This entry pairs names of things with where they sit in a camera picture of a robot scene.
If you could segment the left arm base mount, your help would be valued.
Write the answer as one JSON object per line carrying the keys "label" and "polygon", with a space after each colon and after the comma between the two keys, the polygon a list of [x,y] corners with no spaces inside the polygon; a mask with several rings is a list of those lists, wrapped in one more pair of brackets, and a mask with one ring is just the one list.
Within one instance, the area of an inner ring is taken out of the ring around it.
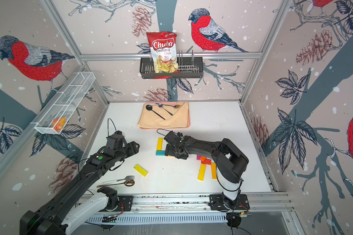
{"label": "left arm base mount", "polygon": [[101,187],[97,193],[104,195],[103,199],[106,204],[99,212],[130,212],[133,204],[133,195],[118,194],[118,191],[111,187]]}

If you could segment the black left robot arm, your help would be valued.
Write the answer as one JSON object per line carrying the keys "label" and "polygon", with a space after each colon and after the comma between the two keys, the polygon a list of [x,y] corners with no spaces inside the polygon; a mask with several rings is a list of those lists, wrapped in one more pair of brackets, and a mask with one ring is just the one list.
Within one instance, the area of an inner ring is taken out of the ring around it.
{"label": "black left robot arm", "polygon": [[107,137],[107,143],[87,159],[77,176],[38,211],[28,211],[20,219],[21,235],[66,234],[62,220],[83,194],[116,162],[139,152],[136,142],[127,143],[121,131]]}

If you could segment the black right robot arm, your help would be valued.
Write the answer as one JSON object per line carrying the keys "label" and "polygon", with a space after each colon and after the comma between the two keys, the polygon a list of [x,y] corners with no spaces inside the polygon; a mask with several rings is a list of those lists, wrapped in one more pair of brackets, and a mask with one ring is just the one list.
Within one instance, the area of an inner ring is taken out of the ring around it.
{"label": "black right robot arm", "polygon": [[234,202],[240,194],[242,174],[246,171],[249,159],[229,139],[219,142],[197,140],[191,136],[169,131],[165,135],[166,155],[186,160],[195,154],[206,157],[216,164],[216,177],[223,188],[223,197]]}

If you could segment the teal short block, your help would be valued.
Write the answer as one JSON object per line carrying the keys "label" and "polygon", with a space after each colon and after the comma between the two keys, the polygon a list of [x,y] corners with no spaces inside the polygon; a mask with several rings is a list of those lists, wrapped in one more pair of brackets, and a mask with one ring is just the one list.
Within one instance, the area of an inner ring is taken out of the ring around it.
{"label": "teal short block", "polygon": [[165,156],[165,151],[164,150],[157,150],[156,155],[157,156]]}

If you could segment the yellow long block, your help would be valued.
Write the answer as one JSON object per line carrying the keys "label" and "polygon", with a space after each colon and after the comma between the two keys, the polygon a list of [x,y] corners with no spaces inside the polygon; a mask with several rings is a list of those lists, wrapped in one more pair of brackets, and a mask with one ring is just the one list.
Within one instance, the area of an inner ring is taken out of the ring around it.
{"label": "yellow long block", "polygon": [[205,177],[206,165],[201,164],[198,174],[198,180],[203,181]]}

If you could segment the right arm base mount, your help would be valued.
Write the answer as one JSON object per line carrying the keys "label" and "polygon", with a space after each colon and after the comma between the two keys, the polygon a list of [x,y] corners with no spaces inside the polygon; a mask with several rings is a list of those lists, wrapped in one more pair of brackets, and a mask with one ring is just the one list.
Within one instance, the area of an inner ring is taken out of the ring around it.
{"label": "right arm base mount", "polygon": [[228,212],[230,210],[243,210],[250,209],[248,197],[245,194],[238,195],[237,199],[230,200],[223,194],[211,194],[209,196],[209,204],[211,210]]}

